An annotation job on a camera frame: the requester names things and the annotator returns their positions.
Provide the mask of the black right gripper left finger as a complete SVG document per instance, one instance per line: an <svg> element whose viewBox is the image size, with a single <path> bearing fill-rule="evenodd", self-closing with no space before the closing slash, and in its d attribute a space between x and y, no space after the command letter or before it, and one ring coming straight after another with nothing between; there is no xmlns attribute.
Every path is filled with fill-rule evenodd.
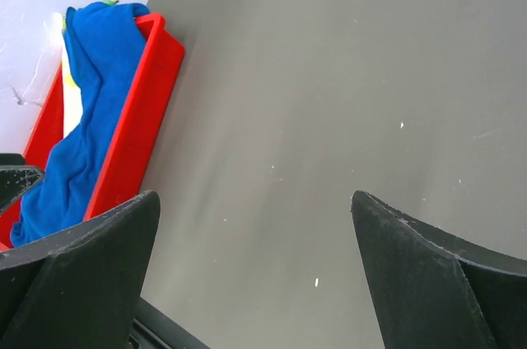
<svg viewBox="0 0 527 349"><path fill-rule="evenodd" d="M1 254L3 348L125 348L160 219L135 198Z"/></svg>

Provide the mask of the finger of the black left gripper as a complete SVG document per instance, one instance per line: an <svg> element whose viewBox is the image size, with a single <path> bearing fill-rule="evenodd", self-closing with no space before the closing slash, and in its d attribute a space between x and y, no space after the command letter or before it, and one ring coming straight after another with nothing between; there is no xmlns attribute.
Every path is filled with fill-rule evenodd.
<svg viewBox="0 0 527 349"><path fill-rule="evenodd" d="M44 171L36 166L3 165L0 174L1 209L8 209L43 179Z"/></svg>

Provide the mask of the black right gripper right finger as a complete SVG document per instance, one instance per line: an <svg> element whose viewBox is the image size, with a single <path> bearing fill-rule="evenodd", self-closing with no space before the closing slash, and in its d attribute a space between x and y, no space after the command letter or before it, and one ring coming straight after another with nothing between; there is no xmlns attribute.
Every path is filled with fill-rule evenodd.
<svg viewBox="0 0 527 349"><path fill-rule="evenodd" d="M351 214L387 348L524 348L526 262L356 191Z"/></svg>

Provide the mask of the blue towel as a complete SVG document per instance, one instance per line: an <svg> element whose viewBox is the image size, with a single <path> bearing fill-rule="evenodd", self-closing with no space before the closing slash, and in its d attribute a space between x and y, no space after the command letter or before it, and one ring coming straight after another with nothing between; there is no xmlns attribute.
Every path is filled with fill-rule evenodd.
<svg viewBox="0 0 527 349"><path fill-rule="evenodd" d="M135 20L149 12L142 3L67 9L63 40L82 116L49 153L44 179L22 197L10 232L14 246L67 229L85 216L146 45Z"/></svg>

